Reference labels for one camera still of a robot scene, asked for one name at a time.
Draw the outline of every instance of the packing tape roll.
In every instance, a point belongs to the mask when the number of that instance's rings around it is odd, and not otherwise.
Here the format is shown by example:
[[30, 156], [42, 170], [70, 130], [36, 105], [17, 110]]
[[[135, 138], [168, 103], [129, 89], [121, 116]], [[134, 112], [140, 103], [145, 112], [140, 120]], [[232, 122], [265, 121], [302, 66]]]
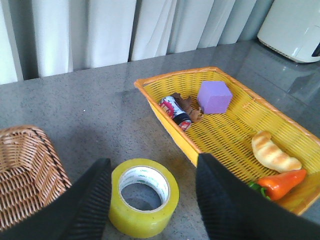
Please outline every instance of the packing tape roll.
[[[161, 233], [179, 201], [178, 184], [171, 172], [155, 161], [135, 158], [118, 165], [111, 178], [111, 223], [120, 232], [133, 238], [150, 238]], [[136, 183], [153, 188], [161, 199], [161, 205], [153, 210], [139, 210], [130, 206], [121, 191]]]

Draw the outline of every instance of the toy orange bell pepper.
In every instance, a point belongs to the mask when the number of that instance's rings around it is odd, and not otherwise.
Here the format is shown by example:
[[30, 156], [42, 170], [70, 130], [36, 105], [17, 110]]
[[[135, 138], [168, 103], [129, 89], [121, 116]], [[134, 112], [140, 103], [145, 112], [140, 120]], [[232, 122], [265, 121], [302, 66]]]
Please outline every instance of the toy orange bell pepper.
[[250, 182], [249, 187], [261, 192], [266, 198], [276, 201], [300, 184], [306, 175], [307, 170], [305, 169], [287, 171], [278, 175], [265, 176], [257, 183]]

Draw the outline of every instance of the countertop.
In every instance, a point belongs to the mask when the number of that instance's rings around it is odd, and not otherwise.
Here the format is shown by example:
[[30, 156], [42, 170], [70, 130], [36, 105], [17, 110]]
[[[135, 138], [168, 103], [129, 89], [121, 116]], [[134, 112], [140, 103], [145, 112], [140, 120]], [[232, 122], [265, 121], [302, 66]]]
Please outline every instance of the countertop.
[[[152, 240], [206, 240], [195, 192], [196, 168], [134, 87], [136, 79], [216, 66], [320, 138], [320, 62], [299, 64], [257, 40], [0, 85], [0, 128], [36, 125], [48, 134], [74, 183], [101, 157], [112, 167], [147, 158], [174, 175], [180, 200]], [[320, 201], [303, 214], [320, 223]], [[105, 239], [132, 239], [109, 222]]]

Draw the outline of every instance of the small can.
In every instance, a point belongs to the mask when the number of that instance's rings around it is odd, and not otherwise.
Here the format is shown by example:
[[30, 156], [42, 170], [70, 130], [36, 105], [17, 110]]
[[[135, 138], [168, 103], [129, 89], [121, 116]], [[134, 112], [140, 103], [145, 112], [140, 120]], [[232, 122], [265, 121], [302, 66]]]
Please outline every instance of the small can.
[[180, 108], [173, 96], [162, 98], [159, 105], [184, 132], [190, 128], [192, 121], [189, 115]]

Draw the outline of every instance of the white curtain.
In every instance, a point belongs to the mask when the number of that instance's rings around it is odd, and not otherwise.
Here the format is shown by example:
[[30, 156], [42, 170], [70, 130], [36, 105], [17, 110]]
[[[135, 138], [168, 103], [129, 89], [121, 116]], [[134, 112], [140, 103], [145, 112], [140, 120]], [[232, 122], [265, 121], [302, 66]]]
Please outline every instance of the white curtain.
[[257, 37], [273, 0], [0, 0], [0, 84]]

